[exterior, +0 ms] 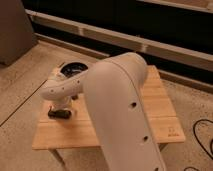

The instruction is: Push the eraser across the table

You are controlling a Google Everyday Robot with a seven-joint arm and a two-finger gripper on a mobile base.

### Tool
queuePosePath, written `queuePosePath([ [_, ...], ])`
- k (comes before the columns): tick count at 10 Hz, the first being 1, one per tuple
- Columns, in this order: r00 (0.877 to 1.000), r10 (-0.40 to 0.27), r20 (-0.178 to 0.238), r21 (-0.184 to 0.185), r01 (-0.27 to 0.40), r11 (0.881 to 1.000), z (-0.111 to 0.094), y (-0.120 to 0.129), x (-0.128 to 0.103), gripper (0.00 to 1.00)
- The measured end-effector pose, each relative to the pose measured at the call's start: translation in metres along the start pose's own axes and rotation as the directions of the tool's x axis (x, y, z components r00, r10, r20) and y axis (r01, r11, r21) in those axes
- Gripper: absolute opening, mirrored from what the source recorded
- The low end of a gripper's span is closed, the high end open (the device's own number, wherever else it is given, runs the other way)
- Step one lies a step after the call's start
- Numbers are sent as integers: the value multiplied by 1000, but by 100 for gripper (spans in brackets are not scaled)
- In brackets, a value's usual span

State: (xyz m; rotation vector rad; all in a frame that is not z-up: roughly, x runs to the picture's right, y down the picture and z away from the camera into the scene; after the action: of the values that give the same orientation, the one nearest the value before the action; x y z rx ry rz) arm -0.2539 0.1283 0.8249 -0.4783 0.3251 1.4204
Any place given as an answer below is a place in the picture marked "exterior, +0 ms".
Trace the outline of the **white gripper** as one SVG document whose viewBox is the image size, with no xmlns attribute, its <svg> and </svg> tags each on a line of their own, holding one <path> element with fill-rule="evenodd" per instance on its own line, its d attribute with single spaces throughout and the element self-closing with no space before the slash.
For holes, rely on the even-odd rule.
<svg viewBox="0 0 213 171">
<path fill-rule="evenodd" d="M 71 116 L 71 112 L 69 109 L 71 105 L 71 97 L 67 96 L 58 100 L 52 101 L 52 110 L 48 111 L 48 116 L 50 118 L 61 118 L 61 119 L 69 119 Z"/>
</svg>

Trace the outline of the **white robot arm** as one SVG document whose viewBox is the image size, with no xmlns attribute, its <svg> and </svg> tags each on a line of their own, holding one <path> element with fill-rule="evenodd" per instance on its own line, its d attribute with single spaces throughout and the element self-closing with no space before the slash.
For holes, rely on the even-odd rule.
<svg viewBox="0 0 213 171">
<path fill-rule="evenodd" d="M 71 77 L 53 71 L 41 96 L 60 110 L 73 96 L 84 95 L 110 171 L 167 171 L 143 105 L 147 75 L 146 61 L 127 52 L 77 69 Z"/>
</svg>

